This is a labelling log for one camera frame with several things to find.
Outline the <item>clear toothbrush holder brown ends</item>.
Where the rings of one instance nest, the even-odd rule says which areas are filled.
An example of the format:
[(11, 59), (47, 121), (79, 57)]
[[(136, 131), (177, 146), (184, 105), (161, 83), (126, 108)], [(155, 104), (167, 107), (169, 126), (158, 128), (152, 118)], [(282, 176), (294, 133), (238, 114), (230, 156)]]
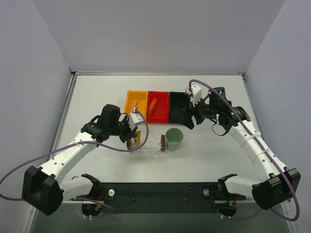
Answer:
[[(148, 137), (146, 143), (138, 150), (134, 151), (136, 153), (143, 153), (143, 154), (147, 154), (147, 155), (152, 155), (154, 153), (158, 153), (158, 152), (164, 152), (166, 150), (166, 144), (165, 144), (165, 140), (164, 140), (164, 135), (160, 135), (160, 134), (152, 134)], [(144, 142), (145, 139), (145, 135), (141, 134), (141, 144)], [(134, 139), (129, 139), (126, 141), (126, 145), (125, 148), (128, 150), (131, 149), (136, 149), (138, 147), (135, 146), (134, 144)]]

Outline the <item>mint green cup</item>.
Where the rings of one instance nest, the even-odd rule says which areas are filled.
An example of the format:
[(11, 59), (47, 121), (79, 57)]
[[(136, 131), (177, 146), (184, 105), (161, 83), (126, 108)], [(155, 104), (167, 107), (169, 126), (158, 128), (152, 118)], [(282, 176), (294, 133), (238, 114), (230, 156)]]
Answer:
[(169, 151), (177, 151), (183, 141), (183, 133), (178, 128), (170, 128), (166, 131), (166, 146)]

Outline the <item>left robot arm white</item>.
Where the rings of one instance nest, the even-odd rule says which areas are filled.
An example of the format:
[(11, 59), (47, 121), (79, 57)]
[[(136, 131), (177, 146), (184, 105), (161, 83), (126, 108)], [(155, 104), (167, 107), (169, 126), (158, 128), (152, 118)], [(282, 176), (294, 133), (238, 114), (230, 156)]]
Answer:
[(30, 166), (24, 174), (22, 199), (47, 216), (53, 214), (62, 202), (75, 197), (96, 199), (100, 188), (94, 177), (83, 174), (69, 181), (64, 181), (64, 178), (80, 160), (102, 146), (109, 137), (117, 136), (124, 143), (135, 137), (138, 125), (145, 122), (137, 108), (125, 114), (122, 120), (120, 117), (119, 107), (105, 105), (101, 114), (85, 124), (69, 145), (59, 149), (54, 157), (39, 167)]

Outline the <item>orange toothpaste tube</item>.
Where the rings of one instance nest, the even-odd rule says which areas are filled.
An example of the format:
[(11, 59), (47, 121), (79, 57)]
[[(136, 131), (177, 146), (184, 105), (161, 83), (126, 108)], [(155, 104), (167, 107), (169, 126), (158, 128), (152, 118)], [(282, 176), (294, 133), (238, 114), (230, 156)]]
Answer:
[(151, 101), (150, 106), (149, 106), (149, 112), (148, 112), (149, 117), (151, 116), (156, 104), (157, 104), (157, 99), (153, 98), (153, 100)]

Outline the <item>black plastic bin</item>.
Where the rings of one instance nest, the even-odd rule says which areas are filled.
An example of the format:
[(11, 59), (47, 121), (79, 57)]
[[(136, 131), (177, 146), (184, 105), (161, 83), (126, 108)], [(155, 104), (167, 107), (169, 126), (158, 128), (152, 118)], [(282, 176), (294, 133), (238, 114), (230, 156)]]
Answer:
[(179, 124), (183, 118), (183, 109), (190, 104), (184, 92), (169, 92), (169, 123)]

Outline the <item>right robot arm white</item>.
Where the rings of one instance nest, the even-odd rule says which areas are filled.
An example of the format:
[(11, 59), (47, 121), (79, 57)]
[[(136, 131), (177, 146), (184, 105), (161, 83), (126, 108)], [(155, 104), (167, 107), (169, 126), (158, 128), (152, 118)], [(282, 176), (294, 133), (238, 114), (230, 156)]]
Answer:
[(224, 128), (225, 133), (234, 138), (255, 167), (259, 180), (243, 178), (230, 174), (218, 180), (219, 190), (254, 199), (263, 210), (293, 198), (300, 181), (297, 169), (289, 169), (281, 162), (263, 141), (260, 131), (256, 130), (247, 112), (225, 97), (225, 89), (216, 87), (209, 90), (207, 98), (202, 98), (198, 85), (186, 88), (189, 106), (183, 108), (181, 124), (193, 129), (209, 119)]

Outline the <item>yellow toothpaste tube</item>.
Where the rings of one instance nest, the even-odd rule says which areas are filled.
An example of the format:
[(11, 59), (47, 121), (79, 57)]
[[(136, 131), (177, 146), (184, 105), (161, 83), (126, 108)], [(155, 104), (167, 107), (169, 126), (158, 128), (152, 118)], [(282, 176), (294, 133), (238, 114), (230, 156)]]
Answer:
[(134, 137), (134, 144), (139, 147), (141, 144), (141, 131), (136, 131), (136, 137)]

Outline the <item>pink toothbrush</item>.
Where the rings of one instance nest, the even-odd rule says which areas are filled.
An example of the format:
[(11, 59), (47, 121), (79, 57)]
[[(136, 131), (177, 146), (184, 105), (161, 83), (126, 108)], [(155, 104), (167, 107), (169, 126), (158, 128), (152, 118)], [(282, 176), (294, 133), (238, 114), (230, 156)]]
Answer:
[(137, 103), (138, 103), (138, 100), (135, 101), (135, 103), (134, 103), (134, 105), (132, 107), (131, 113), (135, 112), (135, 108), (136, 108)]

